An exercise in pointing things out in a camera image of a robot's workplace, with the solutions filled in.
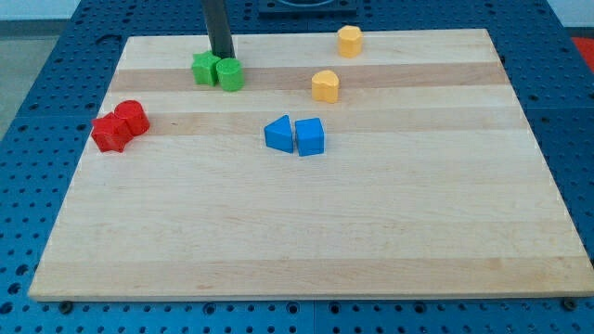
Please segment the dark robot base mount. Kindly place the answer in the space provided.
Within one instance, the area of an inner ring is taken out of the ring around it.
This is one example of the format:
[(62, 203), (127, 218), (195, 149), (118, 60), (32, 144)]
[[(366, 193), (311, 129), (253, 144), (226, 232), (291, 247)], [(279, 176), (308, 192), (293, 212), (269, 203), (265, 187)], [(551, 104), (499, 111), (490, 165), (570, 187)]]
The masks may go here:
[(359, 0), (258, 0), (258, 15), (273, 18), (282, 15), (348, 14), (354, 15)]

